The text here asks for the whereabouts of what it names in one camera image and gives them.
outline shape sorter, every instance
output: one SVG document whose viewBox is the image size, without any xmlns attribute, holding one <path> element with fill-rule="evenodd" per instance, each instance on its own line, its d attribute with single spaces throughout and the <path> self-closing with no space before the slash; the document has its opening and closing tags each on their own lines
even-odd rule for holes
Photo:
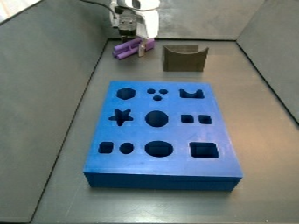
<svg viewBox="0 0 299 224">
<path fill-rule="evenodd" d="M 95 187 L 231 191 L 243 173 L 211 85 L 112 81 L 84 175 Z"/>
</svg>

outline hexagonal hole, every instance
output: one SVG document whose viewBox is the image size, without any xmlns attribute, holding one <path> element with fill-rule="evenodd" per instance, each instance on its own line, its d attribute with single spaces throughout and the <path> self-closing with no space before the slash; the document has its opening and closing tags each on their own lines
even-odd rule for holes
<svg viewBox="0 0 299 224">
<path fill-rule="evenodd" d="M 116 97 L 123 100 L 128 100 L 128 99 L 134 98 L 135 96 L 136 96 L 136 91 L 131 87 L 120 88 L 116 91 Z"/>
</svg>

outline circular hole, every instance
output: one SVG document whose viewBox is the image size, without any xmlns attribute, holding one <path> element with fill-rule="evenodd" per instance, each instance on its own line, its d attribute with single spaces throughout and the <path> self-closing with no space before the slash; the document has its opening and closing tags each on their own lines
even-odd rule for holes
<svg viewBox="0 0 299 224">
<path fill-rule="evenodd" d="M 148 88 L 148 89 L 147 89 L 147 93 L 148 93 L 150 95 L 152 95 L 152 94 L 155 93 L 155 90 L 154 90 L 152 88 Z"/>
<path fill-rule="evenodd" d="M 156 95 L 156 96 L 154 97 L 154 100 L 158 101 L 158 102 L 159 102 L 162 99 L 163 99 L 163 97 L 162 97 L 160 95 Z"/>
<path fill-rule="evenodd" d="M 144 146 L 144 151 L 152 157 L 164 158 L 174 153 L 174 147 L 164 141 L 152 141 Z"/>
<path fill-rule="evenodd" d="M 159 90 L 159 93 L 160 93 L 162 95 L 166 95 L 166 94 L 168 93 L 168 90 L 167 90 L 167 89 L 160 89 L 160 90 Z"/>
<path fill-rule="evenodd" d="M 134 151 L 135 146 L 131 143 L 123 143 L 119 149 L 123 154 L 130 154 Z"/>
<path fill-rule="evenodd" d="M 163 111 L 155 110 L 146 115 L 144 120 L 152 127 L 160 128 L 168 123 L 168 115 Z"/>
</svg>

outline rectangular hole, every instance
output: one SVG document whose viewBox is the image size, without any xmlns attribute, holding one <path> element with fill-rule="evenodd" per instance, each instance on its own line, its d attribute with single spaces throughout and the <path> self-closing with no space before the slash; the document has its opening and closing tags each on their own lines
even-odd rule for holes
<svg viewBox="0 0 299 224">
<path fill-rule="evenodd" d="M 182 115 L 182 123 L 194 123 L 192 115 Z"/>
<path fill-rule="evenodd" d="M 114 143 L 112 142 L 102 142 L 99 144 L 99 147 L 98 147 L 98 152 L 99 153 L 111 153 L 114 150 Z"/>
<path fill-rule="evenodd" d="M 190 143 L 191 155 L 195 158 L 218 158 L 219 150 L 215 143 Z"/>
</svg>

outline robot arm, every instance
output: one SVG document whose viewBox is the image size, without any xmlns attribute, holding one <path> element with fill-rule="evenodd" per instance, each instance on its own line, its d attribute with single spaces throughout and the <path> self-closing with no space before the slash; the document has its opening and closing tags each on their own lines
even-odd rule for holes
<svg viewBox="0 0 299 224">
<path fill-rule="evenodd" d="M 110 13 L 114 27 L 118 27 L 123 42 L 127 36 L 143 39 L 139 46 L 139 56 L 144 55 L 146 42 L 154 39 L 159 32 L 159 14 L 156 8 L 160 0 L 112 0 L 110 8 L 116 13 Z"/>
</svg>

